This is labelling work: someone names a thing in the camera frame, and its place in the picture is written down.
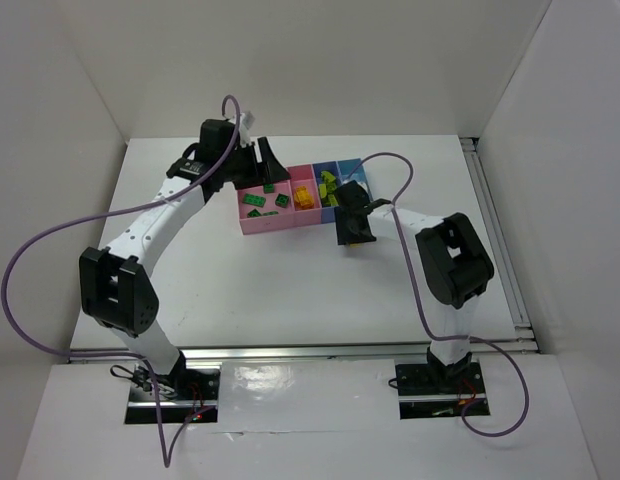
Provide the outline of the lime long lego brick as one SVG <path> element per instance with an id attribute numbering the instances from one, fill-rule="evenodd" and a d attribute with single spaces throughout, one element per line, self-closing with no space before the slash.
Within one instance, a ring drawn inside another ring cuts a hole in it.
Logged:
<path id="1" fill-rule="evenodd" d="M 338 200 L 334 194 L 327 194 L 321 199 L 321 203 L 324 208 L 335 207 L 339 205 Z"/>

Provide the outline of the green lego plate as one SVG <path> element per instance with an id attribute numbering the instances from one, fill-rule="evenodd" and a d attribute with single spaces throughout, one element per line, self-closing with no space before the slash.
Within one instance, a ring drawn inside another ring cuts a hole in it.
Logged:
<path id="1" fill-rule="evenodd" d="M 242 203 L 246 205 L 251 205 L 254 207 L 261 208 L 265 206 L 266 198 L 263 196 L 246 193 L 242 197 Z"/>

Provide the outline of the lime square lego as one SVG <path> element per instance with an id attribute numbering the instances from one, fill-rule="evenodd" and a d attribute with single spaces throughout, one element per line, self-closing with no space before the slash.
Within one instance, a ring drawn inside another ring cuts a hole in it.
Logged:
<path id="1" fill-rule="evenodd" d="M 334 183 L 336 177 L 330 171 L 322 171 L 320 177 L 324 183 Z"/>

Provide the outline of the orange lego plate stack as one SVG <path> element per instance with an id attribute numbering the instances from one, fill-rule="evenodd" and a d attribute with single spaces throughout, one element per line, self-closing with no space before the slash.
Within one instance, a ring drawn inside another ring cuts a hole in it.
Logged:
<path id="1" fill-rule="evenodd" d="M 294 188 L 293 200 L 297 210 L 310 210 L 315 207 L 314 197 L 305 185 Z"/>

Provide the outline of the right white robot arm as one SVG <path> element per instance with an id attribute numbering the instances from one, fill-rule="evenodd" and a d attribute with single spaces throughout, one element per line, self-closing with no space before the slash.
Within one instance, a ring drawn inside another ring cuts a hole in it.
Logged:
<path id="1" fill-rule="evenodd" d="M 382 237 L 397 240 L 407 260 L 414 289 L 425 284 L 436 301 L 435 314 L 425 315 L 416 300 L 422 325 L 431 339 L 424 377 L 411 388 L 425 385 L 448 392 L 469 373 L 470 335 L 478 297 L 485 293 L 495 269 L 469 218 L 463 213 L 431 216 L 396 207 L 386 199 L 372 200 L 366 189 L 351 181 L 335 191 L 337 242 L 341 246 L 370 243 Z"/>

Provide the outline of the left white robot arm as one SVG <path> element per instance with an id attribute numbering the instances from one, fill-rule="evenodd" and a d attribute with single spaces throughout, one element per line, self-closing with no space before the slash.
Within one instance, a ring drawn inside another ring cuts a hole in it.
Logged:
<path id="1" fill-rule="evenodd" d="M 89 247 L 79 258 L 83 312 L 147 361 L 172 389 L 195 374 L 159 325 L 151 276 L 179 231 L 225 184 L 241 189 L 289 179 L 268 140 L 251 140 L 252 123 L 249 113 L 204 121 L 198 141 L 167 170 L 151 208 L 105 247 Z"/>

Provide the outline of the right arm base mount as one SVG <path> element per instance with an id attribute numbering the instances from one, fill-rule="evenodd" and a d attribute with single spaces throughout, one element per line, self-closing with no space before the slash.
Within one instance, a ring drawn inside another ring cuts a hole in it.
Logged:
<path id="1" fill-rule="evenodd" d="M 395 376 L 387 384 L 398 394 L 401 420 L 460 417 L 465 407 L 469 417 L 490 415 L 478 362 L 441 383 L 435 382 L 426 364 L 396 364 Z"/>

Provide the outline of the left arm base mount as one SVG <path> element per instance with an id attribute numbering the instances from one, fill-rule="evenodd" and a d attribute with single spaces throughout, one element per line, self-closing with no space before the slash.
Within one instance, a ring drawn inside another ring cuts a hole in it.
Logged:
<path id="1" fill-rule="evenodd" d="M 218 398 L 221 368 L 195 369 L 194 380 L 182 389 L 173 389 L 159 384 L 157 397 L 160 400 L 162 420 L 166 424 L 180 424 L 191 416 L 193 424 L 216 423 L 218 421 Z M 111 376 L 130 384 L 124 423 L 126 425 L 155 425 L 155 390 L 147 371 L 138 365 L 133 369 L 123 365 L 110 367 Z"/>

